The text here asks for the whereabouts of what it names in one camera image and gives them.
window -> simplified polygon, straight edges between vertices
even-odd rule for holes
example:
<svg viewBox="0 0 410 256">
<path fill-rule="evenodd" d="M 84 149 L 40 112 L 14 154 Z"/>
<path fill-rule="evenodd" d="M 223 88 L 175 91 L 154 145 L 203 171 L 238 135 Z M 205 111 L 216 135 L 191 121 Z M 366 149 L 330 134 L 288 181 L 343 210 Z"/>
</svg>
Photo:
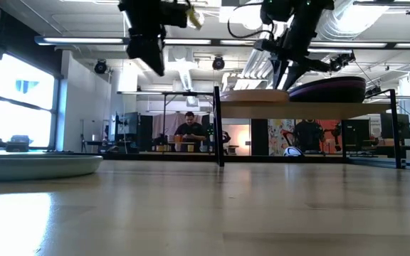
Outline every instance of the window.
<svg viewBox="0 0 410 256">
<path fill-rule="evenodd" d="M 0 139 L 28 137 L 30 147 L 52 146 L 56 88 L 52 75 L 4 54 L 0 60 Z"/>
<path fill-rule="evenodd" d="M 15 57 L 0 60 L 0 96 L 51 110 L 55 78 Z"/>
</svg>

ceiling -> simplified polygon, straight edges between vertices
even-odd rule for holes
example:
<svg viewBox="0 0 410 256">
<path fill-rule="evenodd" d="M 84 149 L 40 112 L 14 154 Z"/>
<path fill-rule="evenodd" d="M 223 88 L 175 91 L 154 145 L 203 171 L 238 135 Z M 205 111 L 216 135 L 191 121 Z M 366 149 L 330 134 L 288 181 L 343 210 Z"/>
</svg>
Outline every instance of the ceiling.
<svg viewBox="0 0 410 256">
<path fill-rule="evenodd" d="M 167 29 L 168 37 L 231 38 L 226 24 L 219 23 L 219 18 L 212 16 L 222 5 L 221 0 L 210 0 L 207 3 L 208 6 L 203 10 L 210 11 L 211 15 L 205 14 L 204 26 L 200 31 L 193 28 L 169 27 Z M 122 14 L 114 4 L 96 4 L 91 1 L 87 2 L 87 0 L 1 0 L 0 7 L 43 36 L 127 36 Z M 233 23 L 232 30 L 240 35 L 252 32 L 239 23 Z M 410 41 L 410 15 L 403 13 L 384 14 L 357 39 Z M 193 80 L 221 81 L 224 72 L 211 69 L 214 56 L 222 55 L 226 61 L 226 66 L 238 69 L 244 67 L 252 50 L 244 47 L 188 47 L 192 49 L 194 59 L 199 62 L 199 69 L 191 71 Z M 399 68 L 410 68 L 410 51 L 356 50 L 355 55 L 357 62 L 361 63 L 360 68 L 371 79 L 388 75 Z M 129 61 L 125 57 L 123 46 L 81 46 L 74 49 L 74 56 L 90 66 L 93 66 L 98 58 L 106 58 L 107 63 L 113 68 L 121 68 L 124 62 Z M 137 63 L 137 66 L 140 68 L 139 83 L 142 85 L 171 84 L 172 80 L 179 79 L 178 72 L 174 70 L 167 70 L 166 75 L 159 78 L 143 63 Z M 358 75 L 366 78 L 360 68 L 355 64 L 350 65 L 342 72 L 333 75 Z M 329 75 L 306 75 L 300 81 L 310 82 L 324 76 L 328 77 Z M 397 84 L 397 80 L 387 80 L 386 83 Z"/>
</svg>

computer monitor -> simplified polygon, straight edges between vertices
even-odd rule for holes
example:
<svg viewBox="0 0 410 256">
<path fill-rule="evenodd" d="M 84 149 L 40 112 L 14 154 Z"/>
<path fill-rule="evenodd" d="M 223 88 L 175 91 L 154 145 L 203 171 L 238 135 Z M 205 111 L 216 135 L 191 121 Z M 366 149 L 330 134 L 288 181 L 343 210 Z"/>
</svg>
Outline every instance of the computer monitor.
<svg viewBox="0 0 410 256">
<path fill-rule="evenodd" d="M 345 143 L 355 145 L 357 150 L 363 145 L 364 140 L 369 140 L 369 120 L 351 119 L 345 121 Z"/>
<path fill-rule="evenodd" d="M 407 114 L 398 114 L 398 133 L 400 139 L 410 139 L 409 116 Z M 384 139 L 393 139 L 393 128 L 391 126 L 391 114 L 381 114 L 381 137 Z"/>
</svg>

